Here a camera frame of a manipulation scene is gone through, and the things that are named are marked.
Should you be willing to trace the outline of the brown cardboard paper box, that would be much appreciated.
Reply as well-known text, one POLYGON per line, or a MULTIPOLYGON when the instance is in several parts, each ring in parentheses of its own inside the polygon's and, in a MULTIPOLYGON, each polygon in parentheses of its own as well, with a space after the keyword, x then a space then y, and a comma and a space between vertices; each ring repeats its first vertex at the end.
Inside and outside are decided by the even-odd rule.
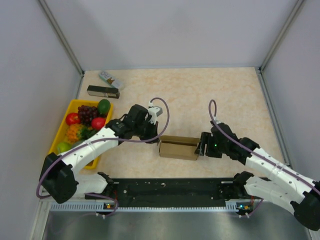
POLYGON ((162 158, 196 161, 199 138, 162 135, 159 138, 159 156, 162 158))

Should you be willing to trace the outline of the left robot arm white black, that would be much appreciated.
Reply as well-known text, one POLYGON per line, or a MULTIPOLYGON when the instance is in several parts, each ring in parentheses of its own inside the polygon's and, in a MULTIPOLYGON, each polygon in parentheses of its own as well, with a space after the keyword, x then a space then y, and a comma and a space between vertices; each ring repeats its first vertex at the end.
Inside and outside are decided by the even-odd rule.
POLYGON ((143 143, 158 141, 157 118, 163 109, 149 103, 148 108, 133 105, 122 118, 110 120, 92 137, 72 149, 48 154, 43 163, 39 183, 56 203, 63 204, 75 194, 96 193, 109 198, 114 187, 106 175, 80 178, 79 172, 102 153, 138 137, 143 143))

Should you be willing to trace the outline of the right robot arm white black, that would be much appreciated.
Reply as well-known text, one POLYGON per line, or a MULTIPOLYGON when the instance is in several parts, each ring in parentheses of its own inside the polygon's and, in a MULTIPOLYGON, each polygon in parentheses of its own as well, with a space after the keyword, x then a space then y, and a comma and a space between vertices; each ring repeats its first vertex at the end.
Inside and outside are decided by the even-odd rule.
POLYGON ((210 158, 226 155, 263 173, 266 180, 246 171, 236 174, 234 194, 264 199, 287 210, 309 230, 320 229, 320 183, 279 162, 250 138, 238 138, 227 124, 220 122, 210 132, 202 132, 195 154, 210 158))

